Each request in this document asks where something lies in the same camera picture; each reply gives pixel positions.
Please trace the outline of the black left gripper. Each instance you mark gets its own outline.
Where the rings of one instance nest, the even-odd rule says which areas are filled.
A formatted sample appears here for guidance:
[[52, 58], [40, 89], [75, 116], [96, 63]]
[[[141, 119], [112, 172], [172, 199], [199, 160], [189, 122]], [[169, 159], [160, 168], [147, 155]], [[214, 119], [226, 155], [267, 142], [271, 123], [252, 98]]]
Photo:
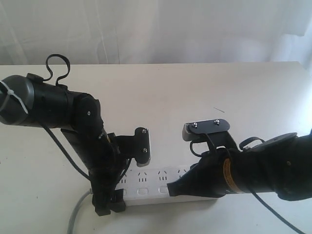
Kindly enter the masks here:
[[96, 214], [105, 216], [111, 211], [124, 212], [124, 189], [115, 189], [132, 160], [132, 137], [114, 133], [88, 137], [65, 129], [61, 132], [88, 170]]

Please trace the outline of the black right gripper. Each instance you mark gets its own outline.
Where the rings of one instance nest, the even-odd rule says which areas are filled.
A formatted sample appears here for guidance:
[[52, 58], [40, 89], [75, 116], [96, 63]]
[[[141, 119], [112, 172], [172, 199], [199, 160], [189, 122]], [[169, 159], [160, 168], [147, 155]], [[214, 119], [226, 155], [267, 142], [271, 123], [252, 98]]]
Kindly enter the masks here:
[[223, 197], [240, 194], [235, 181], [237, 173], [227, 149], [217, 149], [215, 154], [202, 157], [200, 161], [182, 177], [167, 183], [170, 196], [190, 195], [198, 197]]

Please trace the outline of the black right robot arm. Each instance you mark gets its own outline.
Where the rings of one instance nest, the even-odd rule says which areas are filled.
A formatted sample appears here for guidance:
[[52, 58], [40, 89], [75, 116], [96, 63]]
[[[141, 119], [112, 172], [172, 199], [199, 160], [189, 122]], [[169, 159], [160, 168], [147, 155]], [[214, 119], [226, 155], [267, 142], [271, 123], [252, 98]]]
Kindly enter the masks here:
[[289, 133], [245, 151], [237, 147], [204, 152], [198, 163], [167, 184], [170, 196], [220, 198], [270, 193], [286, 201], [312, 196], [312, 136]]

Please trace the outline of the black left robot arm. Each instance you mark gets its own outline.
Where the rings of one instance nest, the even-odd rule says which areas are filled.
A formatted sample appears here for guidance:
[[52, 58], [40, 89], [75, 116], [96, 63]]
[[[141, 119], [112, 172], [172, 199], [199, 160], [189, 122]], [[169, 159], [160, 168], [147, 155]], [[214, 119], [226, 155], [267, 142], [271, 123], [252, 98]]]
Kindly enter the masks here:
[[91, 183], [97, 215], [125, 211], [123, 190], [116, 186], [127, 159], [104, 130], [99, 100], [32, 75], [13, 75], [0, 82], [0, 120], [48, 132], [59, 128], [87, 168], [84, 177]]

